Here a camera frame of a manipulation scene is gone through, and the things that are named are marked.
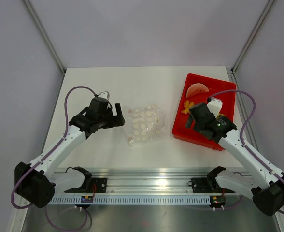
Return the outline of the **clear zip top bag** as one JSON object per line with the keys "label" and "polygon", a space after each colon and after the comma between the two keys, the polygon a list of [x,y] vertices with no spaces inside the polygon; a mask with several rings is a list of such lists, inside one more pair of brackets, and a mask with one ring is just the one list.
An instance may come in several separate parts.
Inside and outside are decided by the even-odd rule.
{"label": "clear zip top bag", "polygon": [[126,107],[123,133],[129,146],[163,140],[167,135],[167,116],[157,104]]}

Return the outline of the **watermelon slice toy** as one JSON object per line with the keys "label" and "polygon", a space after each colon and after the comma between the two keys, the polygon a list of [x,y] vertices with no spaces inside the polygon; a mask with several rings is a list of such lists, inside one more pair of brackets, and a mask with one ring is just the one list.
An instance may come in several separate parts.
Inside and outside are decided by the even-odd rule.
{"label": "watermelon slice toy", "polygon": [[190,97],[193,97],[197,94],[202,94],[202,93],[207,93],[209,92],[209,89],[207,86],[205,86],[204,84],[202,83],[195,83],[195,84],[192,84],[187,92],[186,92],[186,97],[187,98],[190,98]]}

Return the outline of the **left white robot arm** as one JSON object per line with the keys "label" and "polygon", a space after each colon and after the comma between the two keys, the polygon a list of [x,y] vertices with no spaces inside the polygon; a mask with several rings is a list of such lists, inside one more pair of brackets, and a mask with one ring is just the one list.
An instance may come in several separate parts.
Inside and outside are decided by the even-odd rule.
{"label": "left white robot arm", "polygon": [[121,105],[114,107],[105,98],[95,96],[88,107],[67,121],[62,137],[51,148],[28,164],[20,162],[14,170],[15,194],[38,208],[45,207],[56,192],[84,193],[95,190],[92,174],[82,167],[74,167],[60,178],[54,173],[64,159],[99,129],[123,126],[125,119]]}

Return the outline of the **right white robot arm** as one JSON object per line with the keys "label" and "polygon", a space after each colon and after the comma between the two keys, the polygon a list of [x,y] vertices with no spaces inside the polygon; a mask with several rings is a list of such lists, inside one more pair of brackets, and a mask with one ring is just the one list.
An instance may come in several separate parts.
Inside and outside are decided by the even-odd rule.
{"label": "right white robot arm", "polygon": [[284,206],[284,171],[271,164],[254,147],[245,143],[237,126],[226,116],[216,116],[222,102],[214,99],[189,109],[186,127],[214,141],[232,154],[250,173],[251,178],[233,174],[225,168],[214,169],[207,179],[211,191],[229,189],[251,199],[265,215],[273,216]]}

